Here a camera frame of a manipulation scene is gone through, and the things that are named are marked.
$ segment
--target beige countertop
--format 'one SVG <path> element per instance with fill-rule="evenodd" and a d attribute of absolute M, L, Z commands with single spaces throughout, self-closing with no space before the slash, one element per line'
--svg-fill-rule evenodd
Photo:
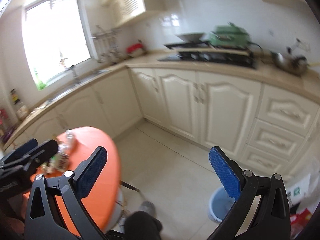
<path fill-rule="evenodd" d="M 273 85 L 298 95 L 304 96 L 318 104 L 320 104 L 320 79 L 318 73 L 313 70 L 307 70 L 302 77 L 297 77 L 287 72 L 284 72 L 274 65 L 267 65 L 260 61 L 257 63 L 257 69 L 250 69 L 246 67 L 239 67 L 234 65 L 226 65 L 219 63 L 205 63 L 205 62 L 164 62 L 158 61 L 159 58 L 168 56 L 167 52 L 147 54 L 134 59 L 129 59 L 114 66 L 102 66 L 101 68 L 107 68 L 110 71 L 96 75 L 87 82 L 81 83 L 59 97 L 58 100 L 51 101 L 42 109 L 36 110 L 30 114 L 22 124 L 16 129 L 14 134 L 4 145 L 3 149 L 6 149 L 23 131 L 25 131 L 30 125 L 32 125 L 37 119 L 43 116 L 45 113 L 53 109 L 56 105 L 69 98 L 74 93 L 91 86 L 95 82 L 106 78 L 113 73 L 125 68 L 168 68 L 168 69 L 183 69 L 183 70 L 195 70 L 220 73 L 224 75 L 237 76 L 263 82 L 265 84 Z"/>

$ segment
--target tiled floor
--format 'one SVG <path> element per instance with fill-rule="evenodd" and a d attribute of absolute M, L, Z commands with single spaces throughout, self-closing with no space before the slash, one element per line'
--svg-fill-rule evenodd
<path fill-rule="evenodd" d="M 118 141 L 117 147 L 122 180 L 141 191 L 122 187 L 127 209 L 134 212 L 143 200 L 149 200 L 163 224 L 163 240 L 206 240 L 218 226 L 207 215 L 209 198 L 221 187 L 209 164 L 208 151 L 149 122 Z"/>

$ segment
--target shoe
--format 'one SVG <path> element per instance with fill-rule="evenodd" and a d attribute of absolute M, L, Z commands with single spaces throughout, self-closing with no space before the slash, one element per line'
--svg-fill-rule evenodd
<path fill-rule="evenodd" d="M 144 201 L 139 207 L 138 211 L 144 211 L 148 213 L 150 216 L 154 217 L 156 214 L 156 208 L 153 203 L 150 201 Z"/>

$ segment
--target round table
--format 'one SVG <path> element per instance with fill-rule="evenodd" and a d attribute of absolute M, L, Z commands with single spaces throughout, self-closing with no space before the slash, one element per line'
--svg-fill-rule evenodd
<path fill-rule="evenodd" d="M 118 150 L 113 140 L 106 133 L 97 128 L 80 127 L 73 129 L 72 131 L 76 138 L 76 145 L 69 154 L 70 164 L 68 170 L 74 171 L 79 163 L 86 160 L 98 146 L 104 147 L 108 153 L 107 163 L 95 182 L 90 194 L 88 197 L 81 200 L 94 222 L 102 231 L 104 231 L 113 214 L 119 191 L 121 171 Z M 65 133 L 59 135 L 58 140 L 65 142 Z M 42 171 L 41 169 L 38 169 L 36 174 L 40 173 L 42 173 Z M 36 174 L 30 178 L 31 181 L 34 180 Z M 56 177 L 61 175 L 61 172 L 55 171 L 52 174 L 47 174 L 45 177 Z M 56 196 L 56 199 L 69 231 L 79 236 L 79 233 L 65 208 L 62 198 Z"/>

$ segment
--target metal screw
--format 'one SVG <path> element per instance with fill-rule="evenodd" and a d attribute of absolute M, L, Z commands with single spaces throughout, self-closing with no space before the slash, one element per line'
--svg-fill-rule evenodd
<path fill-rule="evenodd" d="M 42 177 L 43 177 L 42 174 L 38 174 L 38 175 L 36 176 L 36 180 L 42 179 Z"/>
<path fill-rule="evenodd" d="M 251 177 L 252 176 L 252 172 L 249 170 L 244 171 L 244 175 L 247 177 Z"/>
<path fill-rule="evenodd" d="M 72 174 L 73 174 L 72 171 L 66 171 L 66 172 L 64 173 L 64 176 L 65 176 L 65 177 L 71 177 Z"/>
<path fill-rule="evenodd" d="M 278 173 L 276 173 L 276 174 L 275 174 L 275 179 L 281 179 L 281 175 L 278 174 Z"/>

